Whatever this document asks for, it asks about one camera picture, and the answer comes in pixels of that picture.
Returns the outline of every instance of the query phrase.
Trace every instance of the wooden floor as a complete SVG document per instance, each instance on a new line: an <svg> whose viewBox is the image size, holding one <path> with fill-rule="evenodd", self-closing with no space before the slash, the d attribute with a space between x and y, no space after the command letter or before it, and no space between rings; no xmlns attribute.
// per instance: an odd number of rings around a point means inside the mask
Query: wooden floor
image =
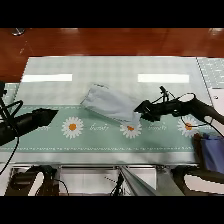
<svg viewBox="0 0 224 224"><path fill-rule="evenodd" d="M30 56L157 55L224 57L223 28L0 29L0 80L19 82Z"/></svg>

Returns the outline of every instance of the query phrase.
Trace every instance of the table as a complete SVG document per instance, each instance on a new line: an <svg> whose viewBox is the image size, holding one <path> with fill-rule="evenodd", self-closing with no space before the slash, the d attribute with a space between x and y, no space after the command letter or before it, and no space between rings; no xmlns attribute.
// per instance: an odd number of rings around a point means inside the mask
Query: table
<svg viewBox="0 0 224 224"><path fill-rule="evenodd" d="M148 57L148 56L66 56L66 57L31 57L27 62L23 77L31 77L41 75L42 77L53 77L56 74L72 74L72 81L42 81L42 82L21 82L16 99L23 100L25 107L20 113L25 113L29 110L41 107L49 107L60 110L58 123L54 123L53 129L56 127L59 130L59 123L65 117L82 116L91 120L93 116L80 108L79 104L87 94L91 84L106 84L123 93L134 97L142 102L145 99L153 101L159 98L159 87L163 85L167 90L171 91L175 96L180 96L188 92L194 92L197 98L201 101L211 104L208 91L206 89L202 72L198 65L198 61L194 57ZM163 74L163 81L160 83L146 82L140 80L139 74ZM176 75L177 79L170 82L170 74ZM187 75L189 80L183 81L181 78ZM104 118L99 115L94 119L100 120L103 123ZM112 121L106 120L112 130L117 127ZM52 146L39 147L35 146L37 141L32 141L34 146L24 146L28 144L28 137L21 138L21 145L17 153L13 157L15 162L52 162L66 164L182 164L195 163L193 147L190 143L190 138L183 137L181 132L177 130L178 118L172 116L164 116L161 122L142 125L142 128L150 131L150 141L145 135L141 142L145 142L147 147L139 147L140 142L128 142L128 146L123 150L122 147L114 147L114 150L104 151L101 148L94 150L96 146L86 147L85 150L76 147L77 141L69 146ZM208 127L201 127L200 131L207 131ZM13 149L14 142L1 148L0 160L6 161L9 157L9 152Z"/></svg>

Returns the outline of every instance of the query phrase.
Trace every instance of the daisy print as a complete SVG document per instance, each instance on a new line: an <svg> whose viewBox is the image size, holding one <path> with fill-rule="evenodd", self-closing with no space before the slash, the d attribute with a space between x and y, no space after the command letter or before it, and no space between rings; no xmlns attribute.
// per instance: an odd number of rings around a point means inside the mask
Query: daisy print
<svg viewBox="0 0 224 224"><path fill-rule="evenodd" d="M194 134L198 133L198 127L191 127L198 125L194 118L183 117L183 121L179 119L177 125L178 130L182 132L182 135L184 135L185 137L193 137Z"/></svg>
<svg viewBox="0 0 224 224"><path fill-rule="evenodd" d="M65 122L63 122L63 135L65 135L66 138L75 138L82 134L83 126L83 121L78 117L69 117Z"/></svg>
<svg viewBox="0 0 224 224"><path fill-rule="evenodd" d="M139 124L136 128L131 126L120 125L120 131L123 132L126 138L135 138L141 134L141 124Z"/></svg>

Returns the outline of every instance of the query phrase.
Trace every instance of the robotic arm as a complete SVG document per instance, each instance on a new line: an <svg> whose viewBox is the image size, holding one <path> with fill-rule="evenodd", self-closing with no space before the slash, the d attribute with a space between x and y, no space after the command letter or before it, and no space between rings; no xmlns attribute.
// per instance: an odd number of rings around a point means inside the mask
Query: robotic arm
<svg viewBox="0 0 224 224"><path fill-rule="evenodd" d="M188 93L181 97L174 98L169 101L169 94L163 86L162 103L151 103L148 100L143 101L136 109L135 112L141 113L141 118L154 122L159 121L162 115L172 114L174 117L185 116L188 114L193 115L198 120L211 125L215 120L214 127L218 132L221 132L220 124L224 125L224 116L219 114L213 107L201 102L196 98L194 93Z"/></svg>

